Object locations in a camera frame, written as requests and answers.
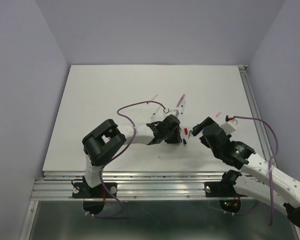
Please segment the blue capped whiteboard marker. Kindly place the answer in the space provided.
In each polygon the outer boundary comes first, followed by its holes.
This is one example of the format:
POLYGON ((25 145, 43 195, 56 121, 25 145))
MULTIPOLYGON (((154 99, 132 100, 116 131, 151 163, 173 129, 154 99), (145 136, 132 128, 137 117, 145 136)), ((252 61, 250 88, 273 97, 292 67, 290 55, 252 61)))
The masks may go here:
POLYGON ((181 115, 184 113, 185 106, 186 106, 186 103, 184 102, 184 103, 181 105, 181 112, 180 112, 181 115))
POLYGON ((157 108, 155 109, 155 111, 153 112, 153 114, 152 114, 152 115, 156 115, 156 114, 157 114, 157 112, 160 110, 160 108, 161 108, 161 107, 157 107, 157 108))

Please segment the pink highlighter pen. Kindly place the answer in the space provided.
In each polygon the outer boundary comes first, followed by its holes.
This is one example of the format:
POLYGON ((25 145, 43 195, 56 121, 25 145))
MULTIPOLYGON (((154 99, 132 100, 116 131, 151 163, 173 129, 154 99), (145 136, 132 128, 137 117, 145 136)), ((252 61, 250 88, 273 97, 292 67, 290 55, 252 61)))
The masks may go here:
POLYGON ((183 102, 184 102, 184 98, 185 98, 185 94, 183 94, 181 96, 181 98, 179 99, 178 103, 176 104, 176 108, 182 107, 183 106, 183 102))

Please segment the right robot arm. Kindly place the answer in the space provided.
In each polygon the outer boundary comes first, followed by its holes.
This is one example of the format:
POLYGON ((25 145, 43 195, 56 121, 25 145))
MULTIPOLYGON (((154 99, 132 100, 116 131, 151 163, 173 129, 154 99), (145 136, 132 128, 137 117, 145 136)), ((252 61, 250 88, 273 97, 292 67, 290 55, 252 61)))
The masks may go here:
POLYGON ((276 168, 247 144, 232 141, 237 124, 236 117, 227 116, 222 125, 207 117, 192 128, 192 135, 201 133, 200 142, 211 149, 216 159, 232 167, 220 181, 205 183, 206 197, 251 197, 280 211, 300 228, 300 181, 276 168))

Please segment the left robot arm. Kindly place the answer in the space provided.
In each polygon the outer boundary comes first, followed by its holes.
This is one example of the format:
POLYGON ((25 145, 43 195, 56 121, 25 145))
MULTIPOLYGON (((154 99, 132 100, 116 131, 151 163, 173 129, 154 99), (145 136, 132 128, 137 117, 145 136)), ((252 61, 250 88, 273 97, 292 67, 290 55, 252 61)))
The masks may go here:
POLYGON ((141 126, 120 126, 107 119, 82 140, 86 167, 82 179, 72 184, 74 199, 93 199, 109 196, 102 185, 106 165, 123 154, 131 145, 180 144, 180 120, 170 114, 162 121, 141 126))

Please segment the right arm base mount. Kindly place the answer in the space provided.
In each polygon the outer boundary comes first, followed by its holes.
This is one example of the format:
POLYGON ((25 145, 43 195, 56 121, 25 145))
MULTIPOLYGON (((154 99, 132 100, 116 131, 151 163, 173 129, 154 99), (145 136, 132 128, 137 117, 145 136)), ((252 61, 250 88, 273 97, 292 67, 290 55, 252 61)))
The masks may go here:
POLYGON ((220 181, 205 182, 204 190, 207 198, 221 198, 227 196, 220 181))

